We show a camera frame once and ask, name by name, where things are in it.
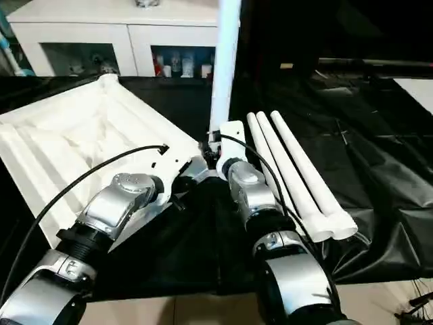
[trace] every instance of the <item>white plastic pipe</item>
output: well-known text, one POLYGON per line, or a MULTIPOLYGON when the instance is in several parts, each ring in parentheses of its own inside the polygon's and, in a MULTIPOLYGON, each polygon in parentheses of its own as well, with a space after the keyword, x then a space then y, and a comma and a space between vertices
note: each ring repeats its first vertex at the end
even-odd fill
POLYGON ((306 155, 293 133, 284 122, 280 113, 274 111, 271 118, 277 127, 287 149, 292 155, 296 166, 304 177, 322 213, 329 218, 332 224, 332 238, 341 240, 348 238, 358 231, 358 226, 352 217, 340 206, 331 190, 326 185, 310 158, 306 155))
POLYGON ((210 141, 213 141, 212 132, 218 131, 220 125, 229 120, 241 3, 242 0, 219 1, 218 43, 215 52, 212 106, 210 109, 210 141))
POLYGON ((332 235, 328 218, 317 208, 264 112, 257 113, 257 120, 306 230, 314 242, 327 240, 332 235))
MULTIPOLYGON (((272 153, 268 147, 268 143, 266 142, 266 139, 260 128, 260 125, 258 125, 256 115, 254 113, 248 113, 247 120, 248 120, 248 125, 250 126, 252 139, 254 140, 254 145, 256 146, 257 152, 266 160, 266 162, 274 172, 275 176, 277 176, 277 181, 281 185, 281 191, 283 192, 283 197, 286 206, 289 208, 289 210, 291 210, 291 212, 296 213, 296 210, 292 203, 292 199, 290 198, 290 195, 287 192, 287 188, 284 186, 283 179, 281 178, 281 174, 279 173, 277 165, 273 160, 272 153)), ((260 162, 260 164, 262 165, 263 174, 265 174, 266 182, 269 188, 271 189, 273 195, 275 195, 276 198, 280 199, 277 186, 275 185, 275 181, 271 173, 262 162, 260 162)), ((303 234, 302 229, 299 227, 296 221, 293 220, 293 222, 296 225, 296 231, 299 234, 303 234)))

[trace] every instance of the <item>black table surface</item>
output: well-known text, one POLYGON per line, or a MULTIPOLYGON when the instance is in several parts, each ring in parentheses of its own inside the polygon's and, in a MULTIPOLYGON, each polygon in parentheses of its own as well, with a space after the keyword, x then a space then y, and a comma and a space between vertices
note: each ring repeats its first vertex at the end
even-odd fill
MULTIPOLYGON (((8 78, 0 112, 83 85, 95 77, 8 78)), ((207 140, 211 85, 189 79, 120 77, 120 83, 199 142, 207 140)), ((392 80, 276 77, 238 79, 230 117, 278 110, 359 232, 319 245, 338 283, 433 274, 433 117, 392 80)), ((252 143, 246 127, 247 142, 252 143)), ((33 220, 1 164, 0 281, 33 220)), ((253 290, 245 231, 227 184, 208 179, 111 252, 93 300, 253 290)), ((41 230, 14 276, 17 285, 43 256, 41 230)))

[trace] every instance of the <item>black cable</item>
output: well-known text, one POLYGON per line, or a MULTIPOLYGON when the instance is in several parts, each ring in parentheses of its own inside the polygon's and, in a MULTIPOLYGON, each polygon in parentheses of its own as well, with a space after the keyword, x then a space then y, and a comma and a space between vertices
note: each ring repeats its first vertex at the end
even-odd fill
POLYGON ((96 167, 93 167, 92 169, 88 170, 86 173, 82 174, 80 177, 78 177, 77 179, 75 179, 71 184, 69 184, 68 186, 66 186, 59 194, 57 194, 46 206, 45 208, 42 209, 42 211, 38 214, 37 218, 33 221, 33 224, 31 225, 29 231, 27 232, 26 237, 24 238, 24 240, 22 241, 21 247, 18 250, 18 253, 15 257, 14 262, 12 263, 11 269, 9 270, 9 273, 7 275, 7 279, 5 282, 5 285, 3 287, 3 290, 1 292, 1 298, 0 298, 0 306, 3 305, 5 298, 6 298, 6 294, 7 294, 7 289, 10 287, 11 284, 11 280, 12 280, 12 274, 15 272, 17 266, 18 266, 18 262, 21 259, 21 255, 24 252, 24 249, 26 248, 28 241, 30 240, 30 237, 32 235, 32 233, 34 232, 34 230, 36 229, 36 227, 38 226, 38 224, 41 222, 42 218, 44 218, 44 216, 47 214, 47 212, 50 210, 50 208, 59 200, 61 199, 66 193, 68 193, 69 191, 71 191, 71 189, 73 187, 75 187, 75 185, 77 185, 78 183, 80 183, 82 180, 84 180, 85 178, 87 178, 88 176, 90 176, 91 174, 93 174, 94 172, 100 170, 101 168, 125 157, 128 156, 130 154, 136 153, 138 151, 144 151, 144 150, 149 150, 149 149, 160 149, 161 150, 161 154, 163 154, 168 147, 167 146, 145 146, 145 147, 138 147, 132 150, 128 150, 126 152, 123 152, 122 154, 118 154, 117 156, 110 158, 104 162, 102 162, 101 164, 97 165, 96 167))
POLYGON ((240 144, 241 146, 245 147, 245 149, 248 149, 251 153, 253 153, 263 163, 263 165, 266 166, 268 172, 271 174, 271 176, 275 182, 275 186, 277 186, 278 196, 279 196, 280 201, 281 201, 281 206, 283 207, 284 217, 286 217, 287 220, 289 220, 290 217, 292 217, 296 221, 296 223, 299 225, 299 227, 302 229, 302 231, 304 232, 305 237, 306 237, 306 241, 308 243, 308 245, 305 243, 306 244, 305 246, 310 250, 310 253, 312 254, 312 256, 316 259, 318 264, 323 269, 323 272, 325 273, 327 281, 328 281, 329 286, 331 288, 331 290, 329 292, 329 296, 332 300, 332 303, 335 305, 335 307, 338 308, 338 311, 341 313, 341 304, 340 304, 340 298, 338 296, 337 286, 334 283, 334 281, 332 280, 332 277, 329 274, 329 272, 326 270, 326 268, 323 264, 323 259, 321 257, 319 257, 319 255, 317 254, 317 250, 315 249, 313 239, 311 239, 310 234, 305 229, 300 218, 297 215, 295 215, 293 212, 291 212, 289 210, 289 208, 286 206, 286 202, 285 202, 284 196, 283 196, 283 191, 281 189, 281 184, 278 182, 278 178, 275 175, 275 173, 273 172, 271 166, 269 166, 267 161, 253 147, 249 146, 245 142, 242 142, 242 141, 236 139, 235 137, 231 137, 230 135, 220 134, 220 136, 222 138, 231 140, 231 141, 236 142, 237 144, 240 144))

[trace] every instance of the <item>cabinet door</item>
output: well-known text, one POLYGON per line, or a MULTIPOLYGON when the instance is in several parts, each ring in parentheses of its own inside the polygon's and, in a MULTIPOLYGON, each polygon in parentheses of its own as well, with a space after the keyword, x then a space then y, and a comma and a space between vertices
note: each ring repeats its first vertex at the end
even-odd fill
POLYGON ((161 56, 164 56, 164 65, 167 66, 172 63, 167 52, 182 56, 189 51, 196 52, 196 68, 201 64, 213 65, 217 27, 129 25, 128 28, 139 76, 156 75, 158 53, 164 54, 161 56))
POLYGON ((137 76, 126 25, 13 23, 12 29, 37 76, 137 76))

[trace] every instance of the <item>tile floor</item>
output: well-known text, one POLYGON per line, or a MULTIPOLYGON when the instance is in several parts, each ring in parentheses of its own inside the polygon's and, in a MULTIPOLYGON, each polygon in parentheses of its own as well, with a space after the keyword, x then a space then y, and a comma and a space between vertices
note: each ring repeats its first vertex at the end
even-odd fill
MULTIPOLYGON (((423 293, 433 291, 433 280, 418 282, 423 293)), ((407 309, 418 296, 412 282, 339 286, 346 315, 362 325, 398 324, 394 312, 407 309)), ((430 306, 427 312, 433 316, 430 306)), ((254 295, 216 297, 192 295, 92 303, 80 325, 238 325, 262 324, 254 295)))

